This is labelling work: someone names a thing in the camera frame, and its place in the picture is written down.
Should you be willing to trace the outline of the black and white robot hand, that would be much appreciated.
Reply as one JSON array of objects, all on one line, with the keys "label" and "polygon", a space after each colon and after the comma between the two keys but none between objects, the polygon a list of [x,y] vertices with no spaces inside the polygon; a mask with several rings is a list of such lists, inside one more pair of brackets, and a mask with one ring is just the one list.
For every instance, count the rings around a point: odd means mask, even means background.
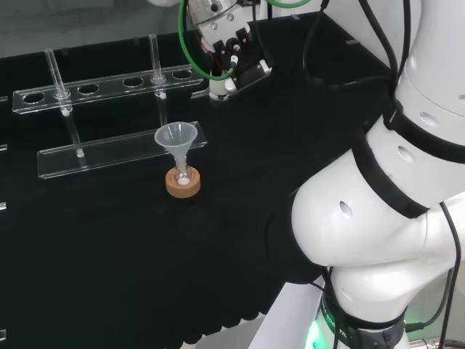
[{"label": "black and white robot hand", "polygon": [[200,43],[209,58],[209,74],[219,77],[229,69],[224,80],[209,82],[210,99],[229,100],[271,74],[272,58],[266,52],[259,32],[253,32],[251,21],[229,13],[196,26]]}]

